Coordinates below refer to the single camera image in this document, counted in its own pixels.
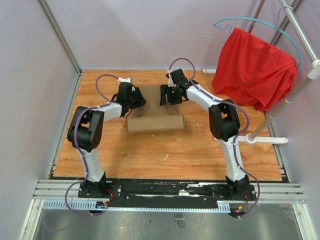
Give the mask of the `brown cardboard box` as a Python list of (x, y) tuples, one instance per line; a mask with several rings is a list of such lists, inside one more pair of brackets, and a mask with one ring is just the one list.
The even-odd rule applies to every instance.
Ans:
[(184, 129), (184, 116), (179, 114), (176, 105), (167, 103), (160, 106), (161, 88), (159, 85), (141, 86), (140, 91), (146, 104), (134, 109), (126, 118), (129, 133)]

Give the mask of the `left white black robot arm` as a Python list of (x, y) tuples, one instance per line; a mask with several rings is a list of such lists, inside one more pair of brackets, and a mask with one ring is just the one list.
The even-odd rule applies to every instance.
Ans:
[(103, 198), (110, 190), (100, 162), (98, 146), (104, 123), (123, 118), (127, 112), (143, 107), (147, 101), (139, 87), (121, 82), (118, 93), (106, 104), (76, 108), (67, 132), (67, 140), (79, 153), (84, 167), (84, 180), (79, 183), (79, 198)]

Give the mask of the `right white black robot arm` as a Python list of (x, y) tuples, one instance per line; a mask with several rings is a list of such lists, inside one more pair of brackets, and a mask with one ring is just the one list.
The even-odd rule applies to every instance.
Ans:
[(253, 188), (244, 170), (237, 135), (240, 120), (236, 106), (231, 99), (223, 100), (205, 90), (195, 80), (188, 80), (181, 69), (168, 70), (168, 84), (160, 86), (160, 106), (181, 104), (184, 100), (193, 101), (208, 112), (209, 128), (222, 148), (226, 164), (227, 196), (238, 200), (247, 196), (254, 200)]

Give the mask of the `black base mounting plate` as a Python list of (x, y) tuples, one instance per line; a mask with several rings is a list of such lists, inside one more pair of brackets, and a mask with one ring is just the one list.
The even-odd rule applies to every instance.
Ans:
[(99, 210), (100, 206), (110, 198), (111, 209), (150, 210), (150, 211), (229, 211), (227, 205), (264, 203), (260, 200), (260, 184), (250, 183), (255, 199), (247, 196), (232, 198), (227, 191), (227, 182), (199, 180), (168, 180), (168, 179), (125, 179), (107, 178), (111, 184), (104, 197), (78, 197), (80, 182), (75, 180), (65, 191), (65, 202), (72, 209), (89, 207)]

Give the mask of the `aluminium frame rail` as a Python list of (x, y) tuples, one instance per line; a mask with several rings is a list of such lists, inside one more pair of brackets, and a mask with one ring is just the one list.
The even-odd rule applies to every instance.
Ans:
[[(67, 179), (40, 179), (37, 182), (33, 199), (63, 199), (67, 188), (75, 183)], [(261, 183), (260, 200), (263, 202), (305, 202), (302, 189), (297, 183)]]

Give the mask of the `aluminium corner post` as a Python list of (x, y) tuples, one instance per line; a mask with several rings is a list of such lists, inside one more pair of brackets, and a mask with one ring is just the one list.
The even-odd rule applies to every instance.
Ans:
[(59, 41), (62, 49), (64, 50), (73, 69), (75, 70), (75, 72), (78, 75), (81, 75), (83, 71), (82, 71), (80, 65), (78, 64), (74, 54), (72, 53), (72, 50), (71, 50), (69, 44), (67, 43), (67, 41), (64, 37), (64, 34), (61, 31), (61, 28), (59, 27), (59, 24), (57, 23), (56, 18), (54, 17), (54, 14), (53, 14), (49, 4), (47, 3), (46, 0), (37, 0), (37, 3), (39, 4), (40, 8), (42, 9), (48, 23), (50, 24), (57, 40)]

